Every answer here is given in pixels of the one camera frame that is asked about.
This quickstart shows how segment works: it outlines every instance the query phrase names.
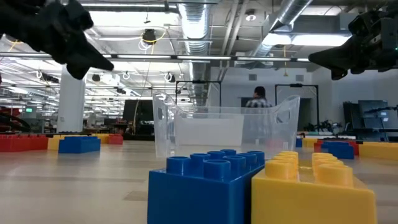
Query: metal frame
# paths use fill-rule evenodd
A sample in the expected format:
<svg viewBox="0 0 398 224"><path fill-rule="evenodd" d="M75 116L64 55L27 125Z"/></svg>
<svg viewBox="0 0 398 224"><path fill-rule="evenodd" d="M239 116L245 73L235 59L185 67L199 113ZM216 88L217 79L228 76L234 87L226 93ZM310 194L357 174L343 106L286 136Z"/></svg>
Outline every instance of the metal frame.
<svg viewBox="0 0 398 224"><path fill-rule="evenodd" d="M315 87L317 93L317 124L318 124L318 132L320 131L320 121L319 121L319 86L318 85L304 85L300 83L296 84L276 84L275 85L275 105L278 104L278 94L277 89L278 86L289 86L291 88L302 88L302 87Z"/></svg>
<svg viewBox="0 0 398 224"><path fill-rule="evenodd" d="M221 107L221 81L175 81L175 103L177 104L177 96L178 96L178 84L179 83L192 83L192 84L205 84L205 83L217 83L220 86L220 107Z"/></svg>

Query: doorway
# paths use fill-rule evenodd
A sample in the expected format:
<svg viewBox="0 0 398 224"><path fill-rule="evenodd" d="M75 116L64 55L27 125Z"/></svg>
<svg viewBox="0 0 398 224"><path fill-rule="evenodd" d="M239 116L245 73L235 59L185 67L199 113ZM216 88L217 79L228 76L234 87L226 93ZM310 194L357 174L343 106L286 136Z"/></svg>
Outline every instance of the doorway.
<svg viewBox="0 0 398 224"><path fill-rule="evenodd" d="M312 117L312 99L311 98L301 98L300 99L300 111L298 112L298 131L304 131L304 127L311 123Z"/></svg>

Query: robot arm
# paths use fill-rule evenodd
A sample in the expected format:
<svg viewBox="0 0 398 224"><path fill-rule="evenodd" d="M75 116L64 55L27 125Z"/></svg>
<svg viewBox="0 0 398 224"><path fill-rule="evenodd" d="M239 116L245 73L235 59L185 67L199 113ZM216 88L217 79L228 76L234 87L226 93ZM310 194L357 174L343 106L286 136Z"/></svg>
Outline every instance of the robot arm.
<svg viewBox="0 0 398 224"><path fill-rule="evenodd" d="M364 12L350 22L352 36L342 46L310 54L309 61L331 70L332 80L365 70L397 68L398 1L386 12Z"/></svg>
<svg viewBox="0 0 398 224"><path fill-rule="evenodd" d="M84 30L93 27L90 13L77 0L0 0L0 34L43 51L70 74L82 79L90 67L113 70L113 64L90 43Z"/></svg>

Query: person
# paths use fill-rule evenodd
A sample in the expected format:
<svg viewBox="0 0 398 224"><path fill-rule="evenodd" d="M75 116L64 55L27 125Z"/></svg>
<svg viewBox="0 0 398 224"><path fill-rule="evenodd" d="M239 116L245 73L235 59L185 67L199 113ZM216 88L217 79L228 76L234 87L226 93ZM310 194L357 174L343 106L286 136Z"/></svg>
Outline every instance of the person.
<svg viewBox="0 0 398 224"><path fill-rule="evenodd" d="M263 86L257 86L254 89L253 99L246 103L247 108L270 108L270 104L266 98L266 89Z"/></svg>

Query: white column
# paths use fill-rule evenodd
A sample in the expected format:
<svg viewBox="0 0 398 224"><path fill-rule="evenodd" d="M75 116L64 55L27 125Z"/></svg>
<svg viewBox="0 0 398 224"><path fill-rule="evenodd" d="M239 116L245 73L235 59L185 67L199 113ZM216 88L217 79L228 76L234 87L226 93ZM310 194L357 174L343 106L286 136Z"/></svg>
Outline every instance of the white column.
<svg viewBox="0 0 398 224"><path fill-rule="evenodd" d="M83 131L86 80L73 78L66 66L62 67L57 132Z"/></svg>

